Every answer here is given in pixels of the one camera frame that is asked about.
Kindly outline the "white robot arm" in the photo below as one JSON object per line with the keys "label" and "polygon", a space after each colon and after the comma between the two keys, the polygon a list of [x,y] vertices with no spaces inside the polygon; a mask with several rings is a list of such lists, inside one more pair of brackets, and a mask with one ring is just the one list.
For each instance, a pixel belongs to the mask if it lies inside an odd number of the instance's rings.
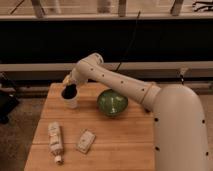
{"label": "white robot arm", "polygon": [[198,95],[182,84],[163,88],[103,67],[98,53],[79,60],[63,84],[100,82],[153,113],[155,171],[211,171],[205,112]]}

